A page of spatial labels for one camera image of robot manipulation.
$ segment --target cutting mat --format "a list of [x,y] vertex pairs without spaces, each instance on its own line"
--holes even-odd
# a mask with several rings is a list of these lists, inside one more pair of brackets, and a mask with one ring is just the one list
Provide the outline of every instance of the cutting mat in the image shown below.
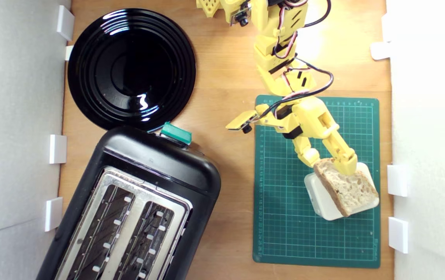
[[[370,168],[380,193],[379,102],[320,97],[340,125],[340,134]],[[278,101],[261,95],[256,104]],[[311,139],[322,158],[320,140]],[[380,205],[327,221],[315,214],[304,177],[313,170],[295,154],[291,140],[274,128],[255,126],[253,258],[259,263],[379,268]]]

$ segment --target white clip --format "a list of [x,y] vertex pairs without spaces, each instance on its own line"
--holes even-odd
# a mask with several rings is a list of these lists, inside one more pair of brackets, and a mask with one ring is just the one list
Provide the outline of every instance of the white clip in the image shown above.
[[63,135],[50,135],[50,164],[66,163],[67,137]]
[[65,61],[68,61],[70,59],[70,54],[72,53],[72,49],[74,49],[74,46],[66,46],[65,48]]
[[63,5],[58,9],[57,32],[67,41],[72,41],[74,33],[74,15]]
[[44,221],[44,231],[48,232],[60,225],[62,222],[63,211],[62,197],[57,197],[46,201],[46,214]]
[[392,55],[390,42],[393,36],[393,25],[388,13],[381,17],[383,42],[374,42],[370,45],[371,57],[374,60],[389,58]]
[[388,218],[388,245],[403,254],[408,253],[408,222]]
[[387,189],[391,195],[408,196],[408,170],[403,165],[387,166]]

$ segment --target black plate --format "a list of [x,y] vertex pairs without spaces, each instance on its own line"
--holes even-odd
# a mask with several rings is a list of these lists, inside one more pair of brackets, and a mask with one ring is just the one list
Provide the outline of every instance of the black plate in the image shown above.
[[194,53],[183,30],[145,9],[114,11],[91,23],[68,61],[75,103],[106,130],[160,128],[187,104],[195,74]]

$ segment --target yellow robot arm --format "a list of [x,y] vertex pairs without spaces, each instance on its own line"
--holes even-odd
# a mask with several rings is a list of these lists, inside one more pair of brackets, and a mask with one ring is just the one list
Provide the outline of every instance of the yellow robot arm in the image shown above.
[[308,0],[196,1],[208,17],[213,16],[214,8],[224,9],[226,22],[230,25],[246,26],[251,20],[259,32],[253,50],[257,71],[266,90],[283,97],[275,108],[261,104],[255,110],[243,112],[226,129],[248,133],[251,124],[272,126],[276,132],[292,140],[297,156],[309,167],[320,159],[309,138],[321,139],[335,159],[338,171],[353,174],[357,165],[356,153],[338,133],[339,126],[324,103],[312,96],[316,84],[310,70],[329,72],[295,57],[297,30],[305,26]]

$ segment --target wooden table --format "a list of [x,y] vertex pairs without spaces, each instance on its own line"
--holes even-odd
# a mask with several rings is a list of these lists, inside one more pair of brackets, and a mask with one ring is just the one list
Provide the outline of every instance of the wooden table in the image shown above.
[[[322,16],[324,0],[309,1],[306,22]],[[196,87],[173,124],[191,131],[196,144],[219,168],[222,188],[210,222],[190,268],[188,279],[234,280],[392,280],[394,253],[388,246],[392,200],[386,189],[391,161],[391,86],[388,61],[373,61],[370,43],[381,40],[383,0],[333,0],[323,23],[301,30],[299,54],[311,64],[332,71],[335,82],[323,96],[372,97],[380,100],[381,121],[381,267],[345,269],[258,264],[252,260],[253,133],[224,126],[251,110],[265,94],[255,70],[251,24],[229,27],[222,11],[206,18],[194,0],[73,0],[74,39],[96,18],[116,9],[141,7],[165,14],[190,37],[197,59]],[[319,76],[318,83],[326,81]],[[63,134],[68,159],[62,165],[59,195],[64,207],[75,190],[91,153],[105,131],[77,109],[66,85]]]

